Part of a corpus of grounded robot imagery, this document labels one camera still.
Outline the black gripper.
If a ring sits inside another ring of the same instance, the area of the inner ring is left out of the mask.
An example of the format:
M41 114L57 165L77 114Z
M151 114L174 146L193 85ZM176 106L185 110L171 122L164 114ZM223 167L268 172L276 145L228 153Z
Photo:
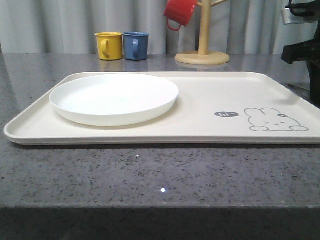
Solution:
M288 64L306 61L310 77L310 100L320 101L320 42L308 40L305 42L286 45L283 48L281 59Z

